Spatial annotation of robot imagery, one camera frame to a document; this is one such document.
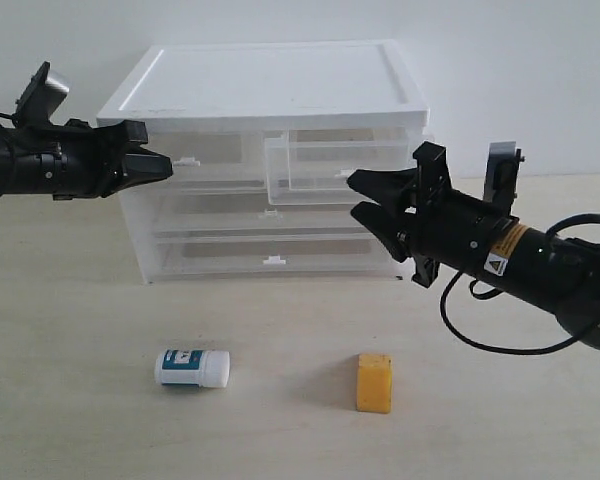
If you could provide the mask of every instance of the robotic arm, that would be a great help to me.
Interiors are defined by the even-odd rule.
[[[53,125],[49,118],[69,93],[68,82],[42,64],[16,101],[13,115],[0,113],[0,197],[51,194],[55,200],[107,197],[173,174],[168,157],[142,148],[142,122],[91,128],[82,120]]]
[[[371,231],[398,262],[413,258],[412,280],[428,288],[441,264],[458,272],[445,288],[440,313],[463,342],[481,350],[511,355],[541,355],[577,341],[600,350],[600,244],[558,237],[565,228],[600,224],[600,214],[558,222],[546,232],[511,215],[520,162],[514,143],[490,150],[482,200],[455,190],[446,150],[423,143],[414,153],[417,167],[399,172],[358,170],[348,179],[362,202],[352,216]],[[472,295],[488,300],[503,292],[556,316],[571,337],[538,349],[513,349],[478,343],[460,333],[447,315],[446,300],[462,275],[474,278]],[[493,290],[476,293],[478,282]]]

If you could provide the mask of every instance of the bottle label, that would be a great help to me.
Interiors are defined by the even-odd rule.
[[[202,350],[167,350],[162,360],[163,370],[198,370]]]

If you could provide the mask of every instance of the white lid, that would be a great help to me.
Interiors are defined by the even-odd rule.
[[[98,114],[153,133],[422,129],[428,108],[397,42],[154,46]]]
[[[202,378],[200,385],[207,388],[225,388],[229,382],[230,358],[229,352],[208,350],[206,361],[201,365]]]

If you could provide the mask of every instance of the yellow warning label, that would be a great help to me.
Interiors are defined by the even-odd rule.
[[[514,225],[503,238],[493,244],[491,253],[508,260],[511,258],[511,254],[513,254],[513,251],[524,235],[524,232],[528,229],[529,227],[526,225],[521,225],[519,223]]]

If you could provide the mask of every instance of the white cap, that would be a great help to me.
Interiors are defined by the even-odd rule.
[[[200,385],[207,388],[225,388],[229,383],[231,361],[229,352],[207,350],[204,365],[200,365],[202,373]]]

